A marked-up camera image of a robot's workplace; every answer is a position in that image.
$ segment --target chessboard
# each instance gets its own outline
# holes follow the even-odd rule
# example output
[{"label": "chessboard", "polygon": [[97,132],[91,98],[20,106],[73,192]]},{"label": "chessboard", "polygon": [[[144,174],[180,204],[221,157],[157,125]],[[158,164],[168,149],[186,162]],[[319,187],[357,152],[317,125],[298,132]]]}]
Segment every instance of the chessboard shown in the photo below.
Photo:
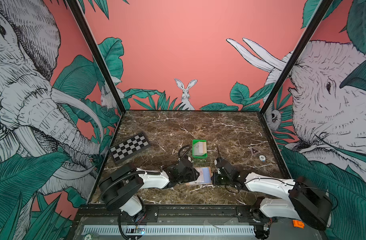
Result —
[{"label": "chessboard", "polygon": [[118,145],[111,147],[110,151],[113,155],[115,163],[118,164],[146,149],[149,146],[149,141],[147,140],[144,133],[141,132],[135,136],[128,138],[127,140],[124,140]]}]

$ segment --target marble table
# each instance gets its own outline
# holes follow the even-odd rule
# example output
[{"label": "marble table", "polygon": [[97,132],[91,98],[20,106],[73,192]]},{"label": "marble table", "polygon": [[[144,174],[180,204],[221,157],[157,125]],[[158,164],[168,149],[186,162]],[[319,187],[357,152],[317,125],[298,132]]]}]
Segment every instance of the marble table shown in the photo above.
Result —
[{"label": "marble table", "polygon": [[[215,170],[216,145],[222,157],[238,169],[282,178],[257,113],[246,112],[187,112],[187,111],[127,111],[113,144],[144,132],[151,147],[116,165],[110,154],[99,181],[127,162],[145,170],[158,170],[178,159],[181,146],[192,144],[193,139],[207,140],[208,157],[194,159],[194,167],[211,167]],[[252,156],[250,146],[261,151]],[[262,162],[259,155],[264,155]],[[99,202],[99,187],[90,204]],[[176,185],[171,189],[142,189],[138,195],[146,204],[253,204],[259,192],[228,192],[224,186]]]}]

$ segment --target green box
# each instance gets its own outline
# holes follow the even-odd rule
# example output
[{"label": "green box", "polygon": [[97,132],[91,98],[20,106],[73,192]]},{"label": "green box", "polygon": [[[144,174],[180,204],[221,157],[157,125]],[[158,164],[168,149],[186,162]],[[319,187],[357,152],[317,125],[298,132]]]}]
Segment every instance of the green box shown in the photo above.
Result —
[{"label": "green box", "polygon": [[192,140],[192,157],[193,158],[206,158],[207,157],[207,153],[204,154],[203,156],[194,156],[194,144],[197,142],[207,142],[206,140],[199,140],[199,139],[194,139]]}]

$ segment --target elephant eye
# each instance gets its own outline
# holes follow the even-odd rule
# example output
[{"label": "elephant eye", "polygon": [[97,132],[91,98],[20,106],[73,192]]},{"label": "elephant eye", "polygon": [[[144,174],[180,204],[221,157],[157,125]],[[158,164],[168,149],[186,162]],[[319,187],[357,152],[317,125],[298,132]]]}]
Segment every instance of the elephant eye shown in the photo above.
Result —
[{"label": "elephant eye", "polygon": [[329,94],[330,94],[330,87],[331,87],[331,83],[330,83],[330,82],[328,82],[328,83],[327,83],[326,88],[327,88],[327,90],[328,90]]},{"label": "elephant eye", "polygon": [[1,24],[0,24],[0,34],[3,36],[3,38],[5,38],[6,30]]}]

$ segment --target triangular sign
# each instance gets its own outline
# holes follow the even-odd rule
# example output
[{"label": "triangular sign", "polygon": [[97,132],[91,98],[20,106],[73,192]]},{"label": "triangular sign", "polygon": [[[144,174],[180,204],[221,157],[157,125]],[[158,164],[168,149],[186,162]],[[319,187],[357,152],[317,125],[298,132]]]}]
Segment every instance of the triangular sign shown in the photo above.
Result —
[{"label": "triangular sign", "polygon": [[251,150],[252,156],[255,155],[255,154],[258,154],[260,152],[259,150],[254,149],[253,147],[250,147],[250,150]]}]

